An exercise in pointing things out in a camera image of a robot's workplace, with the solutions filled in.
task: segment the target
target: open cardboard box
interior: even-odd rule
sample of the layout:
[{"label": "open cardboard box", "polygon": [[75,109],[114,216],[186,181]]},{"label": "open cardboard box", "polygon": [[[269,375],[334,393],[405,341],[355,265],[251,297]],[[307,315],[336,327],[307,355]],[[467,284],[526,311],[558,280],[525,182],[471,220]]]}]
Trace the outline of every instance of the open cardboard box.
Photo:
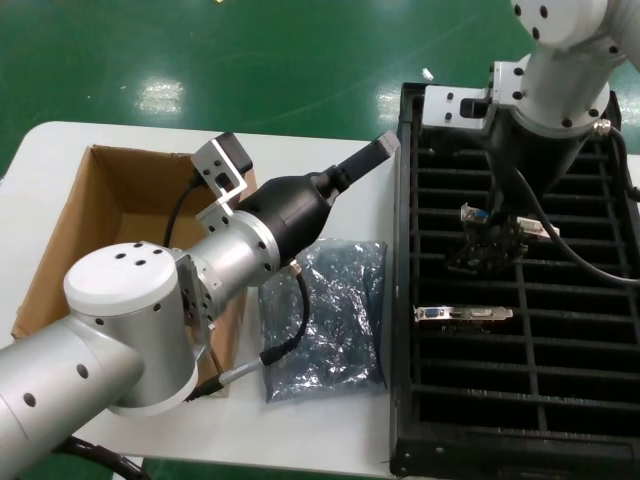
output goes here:
[{"label": "open cardboard box", "polygon": [[[86,150],[69,199],[58,219],[12,335],[31,335],[69,313],[62,283],[71,266],[101,247],[145,240],[162,244],[167,219],[189,183],[190,155],[93,146]],[[253,171],[245,175],[245,196],[256,190]],[[195,214],[215,201],[213,192],[191,193],[176,220],[171,246],[186,249],[207,234]],[[216,320],[213,351],[223,369],[233,366],[246,294],[236,297]],[[213,358],[200,365],[199,382],[217,374]]]}]

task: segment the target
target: black cable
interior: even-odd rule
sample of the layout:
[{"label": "black cable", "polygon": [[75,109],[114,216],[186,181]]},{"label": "black cable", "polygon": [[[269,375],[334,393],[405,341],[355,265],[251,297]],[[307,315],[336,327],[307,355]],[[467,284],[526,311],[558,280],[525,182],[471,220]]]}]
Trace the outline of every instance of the black cable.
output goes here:
[{"label": "black cable", "polygon": [[624,141],[624,137],[620,130],[615,127],[611,127],[609,132],[612,140],[613,152],[618,159],[619,175],[622,180],[622,186],[627,196],[634,202],[640,202],[640,189],[634,187],[631,183],[631,174],[629,173],[629,163],[627,155],[627,145]]},{"label": "black cable", "polygon": [[[302,296],[302,321],[300,322],[300,326],[298,327],[298,331],[293,337],[289,337],[282,344],[276,345],[275,347],[267,348],[266,350],[260,353],[260,362],[265,367],[276,363],[285,355],[291,353],[296,347],[300,344],[300,341],[307,333],[307,325],[309,324],[309,318],[311,317],[311,300],[309,298],[309,289],[307,287],[307,282],[304,279],[302,271],[299,271],[295,275],[296,281],[298,282],[298,287],[300,288],[300,295]],[[190,402],[191,400],[195,400],[196,398],[203,397],[205,395],[212,395],[224,388],[224,386],[229,383],[225,383],[224,375],[230,375],[233,377],[233,380],[240,378],[241,376],[246,375],[247,373],[255,370],[253,369],[245,369],[248,364],[237,367],[233,370],[229,370],[225,372],[225,374],[216,375],[209,380],[206,380],[201,385],[197,386],[191,395],[186,398],[186,402]]]},{"label": "black cable", "polygon": [[528,197],[529,203],[531,204],[531,208],[533,208],[533,211],[536,214],[536,217],[538,217],[538,220],[540,220],[540,223],[542,223],[542,226],[544,227],[546,232],[549,234],[549,237],[551,237],[551,240],[553,241],[553,243],[555,243],[556,246],[560,250],[562,250],[562,253],[564,253],[567,257],[573,260],[576,263],[576,265],[578,265],[578,267],[580,267],[585,273],[588,273],[592,277],[598,278],[604,282],[611,283],[620,287],[640,288],[640,280],[635,278],[617,277],[610,273],[604,272],[599,268],[594,267],[589,262],[587,262],[582,257],[580,257],[580,255],[574,252],[571,249],[571,247],[569,247],[569,245],[567,245],[564,242],[564,240],[560,238],[560,235],[558,235],[556,231],[553,229],[553,226],[551,225],[549,218],[544,213],[544,210],[542,209],[542,206],[540,205],[540,202],[538,201],[536,194],[531,189],[529,182],[527,182],[527,180],[522,176],[522,173],[520,173],[518,169],[514,168],[514,173],[515,173],[514,179],[520,183],[522,191]]},{"label": "black cable", "polygon": [[58,446],[53,453],[62,453],[81,457],[91,462],[102,465],[125,480],[151,480],[151,477],[142,471],[140,467],[131,462],[127,457],[118,455],[100,445],[80,440],[77,437],[69,437]]},{"label": "black cable", "polygon": [[167,222],[167,228],[164,231],[164,240],[162,242],[163,247],[169,248],[169,244],[171,243],[171,234],[173,233],[173,226],[176,223],[176,219],[178,218],[178,214],[180,213],[180,209],[182,208],[182,204],[187,199],[192,190],[195,190],[195,186],[189,182],[187,188],[184,189],[182,195],[178,198],[176,202],[176,206],[173,208],[173,212],[171,212],[171,216],[169,217],[169,221]]},{"label": "black cable", "polygon": [[302,337],[307,333],[307,325],[309,324],[309,317],[311,316],[311,301],[309,300],[309,289],[307,288],[307,282],[302,275],[302,271],[296,274],[296,281],[298,282],[298,287],[300,287],[300,295],[302,295],[302,321],[300,322],[298,331],[293,337],[289,337],[282,344],[267,348],[260,353],[260,360],[265,367],[274,364],[295,350],[300,340],[302,340]]}]

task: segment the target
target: metal bracket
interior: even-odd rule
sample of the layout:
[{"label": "metal bracket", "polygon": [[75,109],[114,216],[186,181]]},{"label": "metal bracket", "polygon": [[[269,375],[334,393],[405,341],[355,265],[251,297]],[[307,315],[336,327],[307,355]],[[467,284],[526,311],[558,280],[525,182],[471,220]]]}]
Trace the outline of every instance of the metal bracket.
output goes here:
[{"label": "metal bracket", "polygon": [[465,100],[483,100],[489,97],[487,88],[461,88],[429,85],[424,93],[422,125],[437,128],[454,128],[486,133],[493,122],[496,107],[490,104],[482,118],[466,118],[461,114]]},{"label": "metal bracket", "polygon": [[216,138],[194,153],[191,162],[216,195],[216,201],[196,215],[209,232],[214,232],[229,224],[233,210],[227,203],[247,188],[247,182]]},{"label": "metal bracket", "polygon": [[183,299],[188,303],[188,310],[185,310],[184,323],[191,328],[193,336],[193,355],[196,361],[200,362],[211,350],[210,325],[213,320],[209,320],[208,301],[202,293],[198,271],[191,259],[185,252],[168,250],[176,261],[178,270],[178,282],[182,291]]},{"label": "metal bracket", "polygon": [[513,310],[504,307],[414,307],[416,322],[443,320],[497,322],[513,317]]}]

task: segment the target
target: green floor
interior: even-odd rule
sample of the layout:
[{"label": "green floor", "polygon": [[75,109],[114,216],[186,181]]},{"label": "green floor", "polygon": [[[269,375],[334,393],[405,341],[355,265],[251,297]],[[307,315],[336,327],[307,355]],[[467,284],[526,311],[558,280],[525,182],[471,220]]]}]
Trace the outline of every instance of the green floor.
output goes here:
[{"label": "green floor", "polygon": [[[423,68],[481,86],[491,61],[530,48],[508,0],[5,0],[0,175],[52,120],[373,138],[395,129],[401,85]],[[612,82],[638,153],[639,79],[625,66]],[[25,478],[101,478],[64,462]],[[162,465],[163,480],[272,475]]]}]

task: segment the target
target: screw hole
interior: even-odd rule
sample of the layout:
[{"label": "screw hole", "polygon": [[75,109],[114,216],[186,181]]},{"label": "screw hole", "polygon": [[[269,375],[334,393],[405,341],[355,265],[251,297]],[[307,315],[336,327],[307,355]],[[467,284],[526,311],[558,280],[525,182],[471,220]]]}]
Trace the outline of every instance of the screw hole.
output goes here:
[{"label": "screw hole", "polygon": [[89,370],[87,370],[87,367],[85,367],[82,364],[79,364],[76,367],[76,370],[78,371],[78,375],[80,375],[82,378],[89,378]]},{"label": "screw hole", "polygon": [[24,398],[24,403],[26,403],[30,407],[33,408],[33,407],[36,406],[36,397],[31,395],[30,393],[25,393],[24,397],[22,397],[22,398]]}]

